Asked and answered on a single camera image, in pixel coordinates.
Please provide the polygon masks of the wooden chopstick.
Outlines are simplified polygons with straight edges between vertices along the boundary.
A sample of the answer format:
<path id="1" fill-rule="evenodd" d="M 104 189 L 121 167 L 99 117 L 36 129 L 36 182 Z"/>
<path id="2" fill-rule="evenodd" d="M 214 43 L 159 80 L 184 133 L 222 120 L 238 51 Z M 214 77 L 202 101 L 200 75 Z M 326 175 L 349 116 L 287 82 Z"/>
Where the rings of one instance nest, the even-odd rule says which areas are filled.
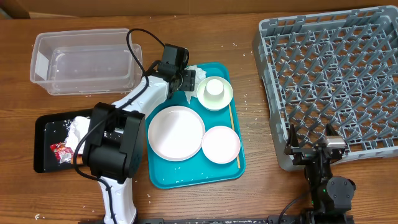
<path id="1" fill-rule="evenodd" d="M 239 158 L 239 152 L 240 152 L 240 138 L 239 136 L 236 134 L 235 128 L 234 128 L 234 120 L 233 120 L 233 113 L 232 113 L 232 108 L 231 105 L 228 105 L 228 109 L 229 109 L 229 117 L 230 117 L 230 121 L 231 121 L 231 129 L 232 129 L 232 136 L 233 136 L 233 140 L 232 140 L 232 147 L 233 147 L 233 151 L 234 151 L 234 155 L 236 156 L 236 161 L 237 161 L 237 167 L 238 169 L 241 168 L 241 163 L 240 163 L 240 158 Z"/>

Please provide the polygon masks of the grey dishwasher rack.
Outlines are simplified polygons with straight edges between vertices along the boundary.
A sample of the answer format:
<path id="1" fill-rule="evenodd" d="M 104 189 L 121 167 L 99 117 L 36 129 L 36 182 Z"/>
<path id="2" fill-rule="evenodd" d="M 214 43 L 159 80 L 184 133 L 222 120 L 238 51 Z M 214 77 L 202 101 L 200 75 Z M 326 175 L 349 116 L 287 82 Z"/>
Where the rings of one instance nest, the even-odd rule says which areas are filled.
<path id="1" fill-rule="evenodd" d="M 252 43 L 279 166 L 290 125 L 314 146 L 332 125 L 342 161 L 397 155 L 397 8 L 379 6 L 262 20 Z"/>

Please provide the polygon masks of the red snack wrapper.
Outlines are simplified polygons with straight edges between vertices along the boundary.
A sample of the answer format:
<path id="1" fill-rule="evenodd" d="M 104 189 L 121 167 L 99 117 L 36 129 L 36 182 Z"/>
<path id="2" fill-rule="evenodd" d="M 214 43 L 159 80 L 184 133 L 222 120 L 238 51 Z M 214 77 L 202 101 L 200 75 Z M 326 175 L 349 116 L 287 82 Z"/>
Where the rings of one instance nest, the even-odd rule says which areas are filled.
<path id="1" fill-rule="evenodd" d="M 50 146 L 50 149 L 55 154 L 59 164 L 68 162 L 73 159 L 74 152 L 70 147 L 66 147 L 64 142 L 56 143 Z"/>

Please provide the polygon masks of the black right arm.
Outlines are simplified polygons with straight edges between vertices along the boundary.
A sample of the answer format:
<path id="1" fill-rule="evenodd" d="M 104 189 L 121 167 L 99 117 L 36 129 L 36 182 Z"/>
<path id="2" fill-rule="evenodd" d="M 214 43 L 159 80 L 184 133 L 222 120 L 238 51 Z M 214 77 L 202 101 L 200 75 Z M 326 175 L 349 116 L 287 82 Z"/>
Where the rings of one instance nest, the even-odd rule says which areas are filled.
<path id="1" fill-rule="evenodd" d="M 333 128 L 327 124 L 326 135 L 312 147 L 300 147 L 297 132 L 293 124 L 289 128 L 289 137 L 284 154 L 294 157 L 293 165 L 303 165 L 309 190 L 291 201 L 278 216 L 278 223 L 306 224 L 353 224 L 354 218 L 346 214 L 351 210 L 356 185 L 351 179 L 334 176 L 331 163 L 340 160 L 348 145 Z M 285 216 L 285 212 L 297 201 L 311 195 L 312 208 L 303 209 L 294 217 Z"/>

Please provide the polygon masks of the large white plate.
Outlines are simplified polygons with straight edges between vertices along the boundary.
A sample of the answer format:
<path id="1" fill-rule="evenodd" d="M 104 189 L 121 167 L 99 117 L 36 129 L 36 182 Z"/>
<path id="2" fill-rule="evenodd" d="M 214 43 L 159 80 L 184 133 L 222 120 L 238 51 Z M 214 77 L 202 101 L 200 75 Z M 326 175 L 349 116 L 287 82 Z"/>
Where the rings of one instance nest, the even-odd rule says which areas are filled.
<path id="1" fill-rule="evenodd" d="M 179 162 L 200 150 L 204 134 L 205 124 L 198 113 L 186 106 L 170 106 L 152 118 L 147 137 L 159 157 Z"/>

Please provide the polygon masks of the black plastic tray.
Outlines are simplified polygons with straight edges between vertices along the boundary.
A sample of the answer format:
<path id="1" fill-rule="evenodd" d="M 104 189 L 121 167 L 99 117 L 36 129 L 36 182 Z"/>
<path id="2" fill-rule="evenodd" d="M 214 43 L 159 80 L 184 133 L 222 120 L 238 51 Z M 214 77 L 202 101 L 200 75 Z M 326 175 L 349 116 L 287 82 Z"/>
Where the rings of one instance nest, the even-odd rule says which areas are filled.
<path id="1" fill-rule="evenodd" d="M 69 127 L 77 116 L 89 118 L 92 109 L 69 111 L 40 116 L 35 122 L 34 170 L 37 173 L 73 169 L 70 161 L 60 163 L 51 145 L 64 142 Z"/>

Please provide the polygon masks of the white cup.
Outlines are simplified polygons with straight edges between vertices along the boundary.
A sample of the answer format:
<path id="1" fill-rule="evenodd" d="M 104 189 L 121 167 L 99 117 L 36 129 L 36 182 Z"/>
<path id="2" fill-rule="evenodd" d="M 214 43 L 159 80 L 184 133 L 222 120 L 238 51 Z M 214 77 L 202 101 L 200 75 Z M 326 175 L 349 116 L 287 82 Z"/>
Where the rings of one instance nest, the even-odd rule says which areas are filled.
<path id="1" fill-rule="evenodd" d="M 224 91 L 224 85 L 219 79 L 211 79 L 206 84 L 206 91 L 210 96 L 220 96 Z"/>

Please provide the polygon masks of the white napkin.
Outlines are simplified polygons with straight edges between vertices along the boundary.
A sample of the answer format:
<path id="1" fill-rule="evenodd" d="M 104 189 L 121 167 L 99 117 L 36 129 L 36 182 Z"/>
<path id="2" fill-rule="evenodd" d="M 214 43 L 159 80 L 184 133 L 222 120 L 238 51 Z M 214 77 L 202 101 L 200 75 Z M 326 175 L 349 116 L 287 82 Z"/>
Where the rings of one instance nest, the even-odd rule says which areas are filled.
<path id="1" fill-rule="evenodd" d="M 206 78 L 206 72 L 202 68 L 198 68 L 197 65 L 190 65 L 186 70 L 195 71 L 195 89 L 193 91 L 185 91 L 187 102 L 190 104 L 191 98 L 197 97 L 198 86 Z"/>
<path id="2" fill-rule="evenodd" d="M 65 139 L 65 146 L 75 152 L 78 143 L 87 134 L 90 126 L 90 119 L 84 116 L 77 116 L 69 126 L 68 134 Z"/>

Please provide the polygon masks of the teal serving tray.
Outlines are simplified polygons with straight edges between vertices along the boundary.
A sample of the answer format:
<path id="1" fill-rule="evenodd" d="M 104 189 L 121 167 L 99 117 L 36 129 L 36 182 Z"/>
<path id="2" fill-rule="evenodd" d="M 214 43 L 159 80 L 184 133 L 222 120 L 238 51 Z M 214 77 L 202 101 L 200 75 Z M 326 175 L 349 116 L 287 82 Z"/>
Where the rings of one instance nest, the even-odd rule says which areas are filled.
<path id="1" fill-rule="evenodd" d="M 169 106 L 186 106 L 194 110 L 204 121 L 205 129 L 210 129 L 214 126 L 233 127 L 237 135 L 241 136 L 234 101 L 231 102 L 230 106 L 220 111 L 210 111 L 205 109 L 197 98 L 187 101 L 185 93 L 182 91 L 176 92 L 171 99 L 156 107 L 146 119 L 146 126 L 149 127 L 154 116 Z M 167 161 L 158 156 L 150 144 L 147 144 L 147 157 L 150 180 L 160 189 L 237 179 L 242 176 L 246 168 L 243 147 L 239 152 L 239 160 L 235 159 L 227 164 L 211 162 L 206 158 L 202 150 L 199 150 L 193 157 L 184 161 Z"/>

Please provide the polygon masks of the small white plate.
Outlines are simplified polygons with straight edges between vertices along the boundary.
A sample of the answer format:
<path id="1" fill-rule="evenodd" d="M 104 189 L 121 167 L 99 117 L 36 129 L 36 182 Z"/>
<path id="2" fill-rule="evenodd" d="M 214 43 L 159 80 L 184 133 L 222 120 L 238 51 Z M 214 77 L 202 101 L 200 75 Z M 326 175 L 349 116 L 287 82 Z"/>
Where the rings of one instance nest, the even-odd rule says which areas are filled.
<path id="1" fill-rule="evenodd" d="M 204 155 L 216 164 L 227 164 L 235 160 L 232 134 L 232 129 L 227 126 L 210 128 L 203 136 L 201 143 Z"/>

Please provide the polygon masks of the clear plastic storage bin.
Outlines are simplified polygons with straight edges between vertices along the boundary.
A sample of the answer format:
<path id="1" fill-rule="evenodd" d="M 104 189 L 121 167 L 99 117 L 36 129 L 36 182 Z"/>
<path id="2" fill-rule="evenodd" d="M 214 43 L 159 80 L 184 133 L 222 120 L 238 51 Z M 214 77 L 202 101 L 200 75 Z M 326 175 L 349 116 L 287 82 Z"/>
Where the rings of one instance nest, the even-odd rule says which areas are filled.
<path id="1" fill-rule="evenodd" d="M 30 81 L 50 95 L 123 93 L 141 81 L 142 49 L 128 29 L 46 32 L 37 36 Z"/>

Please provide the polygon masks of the white bowl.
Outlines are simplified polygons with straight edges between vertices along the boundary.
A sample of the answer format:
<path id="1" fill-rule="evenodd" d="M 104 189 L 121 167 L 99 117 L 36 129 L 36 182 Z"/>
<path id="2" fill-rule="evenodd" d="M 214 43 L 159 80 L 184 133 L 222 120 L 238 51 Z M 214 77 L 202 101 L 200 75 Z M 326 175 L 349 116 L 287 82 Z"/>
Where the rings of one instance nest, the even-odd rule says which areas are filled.
<path id="1" fill-rule="evenodd" d="M 219 111 L 231 103 L 233 88 L 229 81 L 222 77 L 208 77 L 199 83 L 197 98 L 206 109 Z"/>

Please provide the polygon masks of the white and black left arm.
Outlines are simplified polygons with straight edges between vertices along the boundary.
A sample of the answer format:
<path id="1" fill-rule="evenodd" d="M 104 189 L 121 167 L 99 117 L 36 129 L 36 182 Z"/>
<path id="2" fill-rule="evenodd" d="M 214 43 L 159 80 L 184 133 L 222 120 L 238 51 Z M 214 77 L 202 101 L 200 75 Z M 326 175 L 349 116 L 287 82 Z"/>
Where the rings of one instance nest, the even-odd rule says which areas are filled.
<path id="1" fill-rule="evenodd" d="M 195 71 L 186 68 L 189 51 L 167 44 L 162 58 L 143 73 L 140 84 L 113 104 L 98 103 L 92 110 L 88 132 L 81 140 L 82 161 L 89 179 L 103 194 L 103 223 L 134 223 L 132 178 L 144 148 L 146 117 L 179 90 L 193 91 Z"/>

